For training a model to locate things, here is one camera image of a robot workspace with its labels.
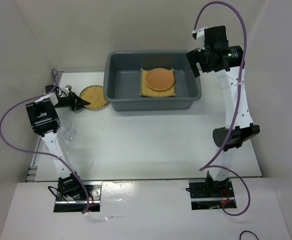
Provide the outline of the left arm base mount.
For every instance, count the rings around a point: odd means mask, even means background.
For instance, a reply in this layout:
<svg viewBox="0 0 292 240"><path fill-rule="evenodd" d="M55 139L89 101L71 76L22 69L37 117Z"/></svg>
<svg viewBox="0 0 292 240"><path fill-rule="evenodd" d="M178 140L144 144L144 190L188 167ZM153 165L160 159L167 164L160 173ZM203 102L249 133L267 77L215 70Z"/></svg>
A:
<svg viewBox="0 0 292 240"><path fill-rule="evenodd" d="M84 182L89 196L89 208L87 213L99 212L101 207L102 183L97 181ZM81 213L87 206L87 198L84 192L71 197L62 194L56 187L48 186L48 190L55 198L55 213Z"/></svg>

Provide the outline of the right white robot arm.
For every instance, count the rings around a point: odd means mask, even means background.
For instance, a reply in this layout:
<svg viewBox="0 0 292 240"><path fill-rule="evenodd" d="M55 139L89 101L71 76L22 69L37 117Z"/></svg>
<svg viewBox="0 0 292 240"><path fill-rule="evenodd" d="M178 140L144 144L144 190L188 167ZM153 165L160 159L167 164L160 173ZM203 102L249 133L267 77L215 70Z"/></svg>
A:
<svg viewBox="0 0 292 240"><path fill-rule="evenodd" d="M254 124L244 86L244 58L240 46L229 46L225 26L201 28L192 31L199 47L187 53L195 77L200 73L214 72L221 84L225 105L225 126L213 130L213 141L218 147L207 170L205 185L191 188L191 192L204 192L216 198L230 188L229 169L243 143L260 132Z"/></svg>

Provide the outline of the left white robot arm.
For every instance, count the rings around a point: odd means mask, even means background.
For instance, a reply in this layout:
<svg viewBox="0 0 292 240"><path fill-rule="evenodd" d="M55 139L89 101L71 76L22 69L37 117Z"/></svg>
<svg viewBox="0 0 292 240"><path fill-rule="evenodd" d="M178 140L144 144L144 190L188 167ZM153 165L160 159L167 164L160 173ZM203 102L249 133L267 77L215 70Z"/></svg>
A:
<svg viewBox="0 0 292 240"><path fill-rule="evenodd" d="M71 91L68 86L68 93L60 96L56 85L47 85L45 94L39 99L26 105L30 124L34 133L40 136L46 144L48 155L53 159L57 176L57 192L63 199L72 198L83 200L89 197L87 189L79 180L79 176L71 165L66 149L60 135L61 121L56 108L69 107L72 111L78 111L90 103L83 100Z"/></svg>

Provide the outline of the round green-rimmed bamboo tray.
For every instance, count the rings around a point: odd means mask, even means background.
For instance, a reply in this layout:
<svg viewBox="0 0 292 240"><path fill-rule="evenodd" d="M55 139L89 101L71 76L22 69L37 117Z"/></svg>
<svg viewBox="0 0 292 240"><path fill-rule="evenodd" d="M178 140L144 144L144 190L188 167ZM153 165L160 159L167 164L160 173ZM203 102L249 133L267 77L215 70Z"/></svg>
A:
<svg viewBox="0 0 292 240"><path fill-rule="evenodd" d="M104 98L104 88L101 85L91 85L84 88L79 97L89 102L84 107L91 110L101 109L108 104Z"/></svg>

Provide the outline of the grey plastic bin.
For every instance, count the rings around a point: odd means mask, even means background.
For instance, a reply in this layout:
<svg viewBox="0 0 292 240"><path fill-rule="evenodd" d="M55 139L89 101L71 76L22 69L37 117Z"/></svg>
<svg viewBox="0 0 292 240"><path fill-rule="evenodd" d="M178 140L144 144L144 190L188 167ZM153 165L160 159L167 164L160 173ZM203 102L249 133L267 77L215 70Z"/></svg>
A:
<svg viewBox="0 0 292 240"><path fill-rule="evenodd" d="M141 92L141 69L174 71L175 96L148 97ZM104 98L118 112L187 110L202 96L200 78L195 78L185 50L114 51L107 57Z"/></svg>

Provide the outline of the round orange woven tray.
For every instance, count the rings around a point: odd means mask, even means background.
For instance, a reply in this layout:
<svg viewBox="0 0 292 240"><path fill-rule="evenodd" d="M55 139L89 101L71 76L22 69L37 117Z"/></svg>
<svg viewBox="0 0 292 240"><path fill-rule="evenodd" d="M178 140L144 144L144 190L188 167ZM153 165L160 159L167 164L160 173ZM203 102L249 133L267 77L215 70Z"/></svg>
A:
<svg viewBox="0 0 292 240"><path fill-rule="evenodd" d="M147 85L155 91L165 91L174 84L173 70L154 68L146 76Z"/></svg>

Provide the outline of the aluminium table edge rail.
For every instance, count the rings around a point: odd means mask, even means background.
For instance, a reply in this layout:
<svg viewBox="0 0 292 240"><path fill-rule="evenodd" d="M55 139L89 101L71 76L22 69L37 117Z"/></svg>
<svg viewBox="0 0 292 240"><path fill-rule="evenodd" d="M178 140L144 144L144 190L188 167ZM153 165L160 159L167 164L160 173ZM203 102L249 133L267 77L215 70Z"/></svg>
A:
<svg viewBox="0 0 292 240"><path fill-rule="evenodd" d="M58 130L61 122L56 112L57 96L59 96L58 82L59 74L56 69L52 70L54 84L46 86L46 93L32 103L26 104L26 111L31 127L41 140L45 143L48 152L53 160L57 172L57 178L66 175L67 169L63 164L64 152L59 143Z"/></svg>

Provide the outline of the clear glass bowl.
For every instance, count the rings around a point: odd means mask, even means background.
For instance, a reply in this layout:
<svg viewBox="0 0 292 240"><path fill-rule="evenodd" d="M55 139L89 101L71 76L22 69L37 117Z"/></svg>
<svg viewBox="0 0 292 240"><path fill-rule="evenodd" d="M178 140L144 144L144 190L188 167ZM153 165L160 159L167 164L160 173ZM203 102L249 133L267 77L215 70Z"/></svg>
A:
<svg viewBox="0 0 292 240"><path fill-rule="evenodd" d="M69 120L61 120L60 135L63 139L71 141L76 136L76 130Z"/></svg>

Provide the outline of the square bamboo mat tray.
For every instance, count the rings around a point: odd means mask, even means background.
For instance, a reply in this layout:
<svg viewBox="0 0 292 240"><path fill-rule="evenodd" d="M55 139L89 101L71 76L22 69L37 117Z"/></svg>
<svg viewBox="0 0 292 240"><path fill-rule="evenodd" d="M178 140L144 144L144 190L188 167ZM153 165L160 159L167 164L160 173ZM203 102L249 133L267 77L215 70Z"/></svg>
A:
<svg viewBox="0 0 292 240"><path fill-rule="evenodd" d="M151 89L146 83L146 77L150 70L140 68L140 96L150 98L167 98L176 96L175 84L167 90L157 91Z"/></svg>

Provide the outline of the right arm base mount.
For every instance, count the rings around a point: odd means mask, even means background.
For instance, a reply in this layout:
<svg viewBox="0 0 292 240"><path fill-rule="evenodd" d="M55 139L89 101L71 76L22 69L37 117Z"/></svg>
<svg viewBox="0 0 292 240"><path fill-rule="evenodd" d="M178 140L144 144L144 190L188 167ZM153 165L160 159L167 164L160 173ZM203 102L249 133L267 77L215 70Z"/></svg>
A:
<svg viewBox="0 0 292 240"><path fill-rule="evenodd" d="M236 200L230 180L212 189L205 179L191 179L185 189L190 195L192 210L236 209Z"/></svg>

